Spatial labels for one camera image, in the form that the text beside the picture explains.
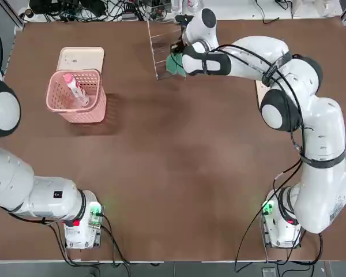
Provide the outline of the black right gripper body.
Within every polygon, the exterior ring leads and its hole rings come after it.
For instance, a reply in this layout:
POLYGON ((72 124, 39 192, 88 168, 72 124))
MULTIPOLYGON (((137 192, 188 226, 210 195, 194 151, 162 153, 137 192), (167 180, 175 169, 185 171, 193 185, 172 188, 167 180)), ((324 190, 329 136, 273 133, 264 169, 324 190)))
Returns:
POLYGON ((170 45, 170 53, 172 55, 181 54, 183 53, 185 47, 186 47, 186 44, 182 40, 175 41, 170 45))

